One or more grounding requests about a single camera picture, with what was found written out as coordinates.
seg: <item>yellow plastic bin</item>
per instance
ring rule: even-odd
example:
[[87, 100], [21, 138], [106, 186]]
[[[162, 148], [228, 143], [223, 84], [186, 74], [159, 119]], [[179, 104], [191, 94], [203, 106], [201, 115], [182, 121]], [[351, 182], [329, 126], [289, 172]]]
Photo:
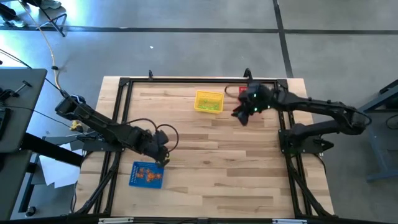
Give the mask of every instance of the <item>yellow plastic bin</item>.
[[212, 91], [197, 91], [194, 109], [219, 114], [223, 112], [224, 94]]

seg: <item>wooden table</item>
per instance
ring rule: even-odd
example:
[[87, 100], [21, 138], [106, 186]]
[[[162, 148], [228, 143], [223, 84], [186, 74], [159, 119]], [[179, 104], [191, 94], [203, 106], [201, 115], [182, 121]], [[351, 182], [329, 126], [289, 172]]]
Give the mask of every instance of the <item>wooden table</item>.
[[[120, 77], [104, 77], [96, 110], [112, 117]], [[289, 91], [306, 96], [303, 79], [288, 79]], [[193, 109], [196, 90], [223, 92], [222, 83], [135, 83], [127, 120], [149, 118], [169, 123], [180, 133], [180, 144], [170, 155], [161, 190], [129, 186], [134, 161], [151, 158], [126, 150], [122, 154], [114, 194], [112, 216], [136, 217], [238, 217], [293, 218], [292, 199], [284, 156], [280, 153], [275, 110], [250, 117], [246, 127], [232, 117], [238, 105], [224, 97], [221, 114]], [[238, 95], [238, 88], [230, 88]], [[124, 107], [123, 94], [119, 119]], [[295, 111], [296, 123], [311, 124], [309, 113]], [[153, 129], [150, 123], [135, 123]], [[176, 135], [165, 128], [170, 142]], [[83, 163], [77, 184], [76, 210], [93, 193], [100, 179], [103, 152], [95, 152]], [[309, 189], [333, 213], [328, 184], [321, 162], [303, 154]], [[102, 207], [108, 188], [104, 191]], [[302, 205], [302, 194], [298, 190]]]

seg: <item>green object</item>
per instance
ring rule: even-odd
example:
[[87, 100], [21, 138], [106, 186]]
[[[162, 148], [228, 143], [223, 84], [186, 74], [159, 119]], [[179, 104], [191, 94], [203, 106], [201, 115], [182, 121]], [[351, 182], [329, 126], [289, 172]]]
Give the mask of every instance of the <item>green object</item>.
[[208, 103], [207, 100], [203, 101], [202, 105], [198, 106], [200, 109], [206, 109], [206, 110], [219, 110], [220, 106], [218, 103]]

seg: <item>concrete floor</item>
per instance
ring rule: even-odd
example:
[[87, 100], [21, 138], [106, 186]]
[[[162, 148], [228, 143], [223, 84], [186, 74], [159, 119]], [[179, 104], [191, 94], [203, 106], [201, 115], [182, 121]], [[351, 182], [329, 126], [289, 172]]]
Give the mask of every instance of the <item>concrete floor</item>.
[[[277, 28], [272, 0], [62, 2], [70, 26]], [[30, 21], [17, 2], [8, 4]], [[286, 29], [398, 29], [395, 0], [279, 0], [279, 4]], [[36, 8], [30, 10], [44, 20]], [[105, 75], [147, 75], [151, 69], [154, 75], [240, 77], [249, 67], [256, 77], [286, 77], [277, 34], [69, 32], [65, 38], [56, 32], [46, 34], [62, 69], [62, 87], [83, 95], [93, 107]], [[286, 39], [294, 77], [305, 79], [313, 98], [361, 106], [397, 78], [397, 35], [289, 34]], [[39, 32], [0, 31], [0, 48], [50, 71], [50, 54]], [[19, 66], [1, 55], [0, 60]], [[53, 80], [52, 72], [47, 78]], [[53, 110], [60, 100], [46, 83], [36, 110], [65, 121]], [[314, 116], [315, 122], [324, 119]], [[63, 136], [69, 130], [34, 114], [28, 132]], [[326, 136], [335, 143], [325, 153], [335, 213], [397, 223], [398, 179], [365, 181], [378, 169], [367, 136]], [[70, 186], [37, 187], [30, 203], [39, 209], [34, 217], [68, 213], [72, 191]], [[14, 212], [12, 217], [23, 214]]]

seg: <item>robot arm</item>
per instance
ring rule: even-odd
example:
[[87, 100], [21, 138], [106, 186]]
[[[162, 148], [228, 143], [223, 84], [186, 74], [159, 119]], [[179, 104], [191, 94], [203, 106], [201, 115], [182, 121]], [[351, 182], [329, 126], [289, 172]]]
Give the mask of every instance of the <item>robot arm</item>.
[[55, 108], [61, 117], [79, 120], [97, 131], [107, 143], [133, 150], [155, 159], [159, 167], [169, 163], [169, 151], [164, 146], [169, 139], [158, 130], [153, 135], [137, 126], [119, 124], [88, 106], [81, 96], [66, 96]]
[[242, 125], [247, 125], [250, 115], [274, 108], [278, 111], [306, 111], [310, 113], [331, 116], [334, 120], [303, 125], [295, 124], [289, 130], [289, 138], [304, 140], [309, 136], [328, 133], [361, 134], [366, 126], [366, 115], [352, 106], [342, 102], [313, 100], [301, 98], [294, 93], [268, 89], [260, 83], [250, 83], [246, 91], [239, 94], [241, 105], [234, 109], [232, 116], [239, 119]]

